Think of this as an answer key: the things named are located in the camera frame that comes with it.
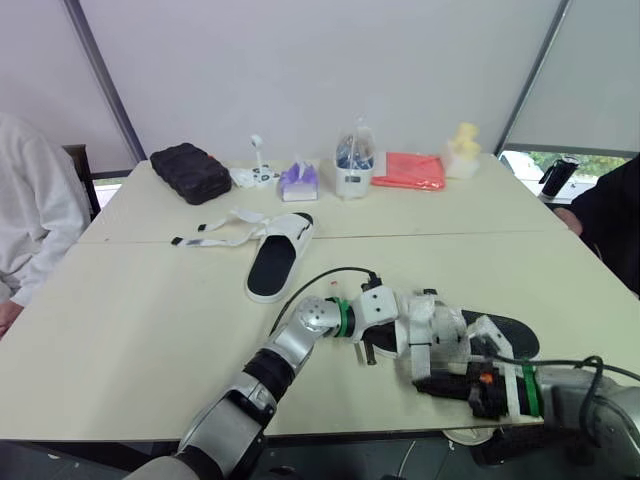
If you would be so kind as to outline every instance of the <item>black jacket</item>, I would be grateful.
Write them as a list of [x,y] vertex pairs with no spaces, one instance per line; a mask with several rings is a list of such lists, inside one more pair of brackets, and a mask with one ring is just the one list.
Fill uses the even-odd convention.
[[639,293],[640,155],[600,177],[569,208],[582,222],[582,240]]

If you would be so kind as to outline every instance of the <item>black cup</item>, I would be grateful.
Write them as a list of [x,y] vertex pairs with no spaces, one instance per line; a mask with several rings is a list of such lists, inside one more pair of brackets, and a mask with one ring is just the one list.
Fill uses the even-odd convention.
[[579,166],[580,162],[573,157],[562,157],[556,160],[538,182],[540,184],[546,182],[542,189],[543,195],[555,197]]

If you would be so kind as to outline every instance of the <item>window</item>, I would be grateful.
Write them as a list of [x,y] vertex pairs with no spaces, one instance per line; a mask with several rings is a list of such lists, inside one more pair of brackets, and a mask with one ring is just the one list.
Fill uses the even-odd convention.
[[100,180],[94,180],[93,185],[96,189],[96,196],[98,197],[98,203],[100,208],[109,203],[109,200],[116,194],[122,182],[125,178],[105,178]]
[[500,163],[505,165],[531,192],[538,195],[543,187],[538,181],[544,172],[563,156],[577,159],[580,166],[553,199],[554,203],[571,203],[582,192],[592,188],[602,175],[629,160],[629,158],[602,155],[505,150],[500,154]]

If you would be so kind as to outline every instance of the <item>pink cloth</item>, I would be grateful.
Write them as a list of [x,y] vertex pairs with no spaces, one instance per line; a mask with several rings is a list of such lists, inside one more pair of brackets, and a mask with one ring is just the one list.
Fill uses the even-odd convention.
[[387,175],[373,177],[373,185],[418,190],[442,190],[445,187],[440,157],[387,152],[386,160]]

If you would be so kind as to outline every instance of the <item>green ring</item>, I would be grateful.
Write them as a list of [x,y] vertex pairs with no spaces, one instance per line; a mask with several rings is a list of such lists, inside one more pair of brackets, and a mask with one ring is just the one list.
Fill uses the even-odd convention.
[[340,329],[336,333],[336,337],[344,337],[347,334],[347,310],[349,303],[346,300],[340,300],[338,297],[332,297],[333,301],[338,304],[340,309]]
[[522,376],[524,378],[524,386],[527,391],[527,399],[529,400],[529,414],[533,417],[539,417],[540,406],[538,404],[538,392],[536,390],[533,366],[523,365]]

